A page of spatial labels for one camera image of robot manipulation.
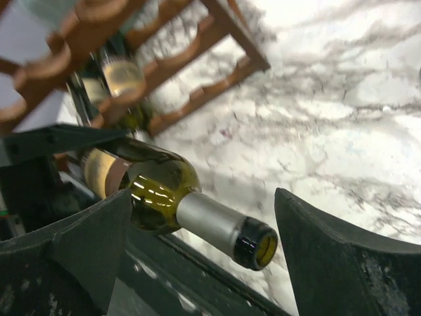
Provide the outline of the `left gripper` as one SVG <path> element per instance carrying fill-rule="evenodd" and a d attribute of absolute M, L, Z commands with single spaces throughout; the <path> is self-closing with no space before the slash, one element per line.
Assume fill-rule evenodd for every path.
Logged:
<path fill-rule="evenodd" d="M 53 202 L 72 197 L 72 186 L 60 178 L 53 155 L 101 147 L 123 138 L 121 130 L 56 124 L 12 133 L 1 138 L 1 197 L 6 217 L 1 218 L 1 239 L 18 237 L 12 218 L 18 215 L 27 233 L 52 238 L 75 230 L 81 236 L 125 240 L 130 217 L 129 193 L 113 194 L 90 208 L 59 211 Z"/>

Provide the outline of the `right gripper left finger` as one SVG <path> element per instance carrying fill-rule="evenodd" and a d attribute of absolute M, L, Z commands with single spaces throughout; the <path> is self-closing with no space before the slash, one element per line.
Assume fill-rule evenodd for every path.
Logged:
<path fill-rule="evenodd" d="M 1 314 L 105 315 L 131 211 L 130 193 L 121 190 L 1 242 Z"/>

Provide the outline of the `dark wine bottle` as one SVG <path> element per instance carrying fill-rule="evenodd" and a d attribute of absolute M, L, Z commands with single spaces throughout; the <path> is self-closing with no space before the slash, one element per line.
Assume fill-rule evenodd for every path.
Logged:
<path fill-rule="evenodd" d="M 105 83 L 112 97 L 135 90 L 143 81 L 143 75 L 124 41 L 108 40 L 99 49 L 98 58 Z M 136 106 L 128 109 L 119 125 L 131 132 L 145 132 L 151 116 L 146 105 L 146 102 L 140 101 Z"/>
<path fill-rule="evenodd" d="M 132 222 L 140 230 L 169 234 L 184 228 L 253 271 L 273 259 L 275 230 L 205 195 L 183 157 L 128 137 L 76 156 L 87 187 L 101 199 L 130 190 Z"/>

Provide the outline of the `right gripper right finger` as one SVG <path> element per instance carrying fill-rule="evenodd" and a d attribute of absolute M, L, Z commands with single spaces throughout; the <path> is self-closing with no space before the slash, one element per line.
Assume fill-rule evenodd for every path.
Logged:
<path fill-rule="evenodd" d="M 286 189 L 274 203 L 300 315 L 419 315 L 420 246 L 321 211 Z"/>

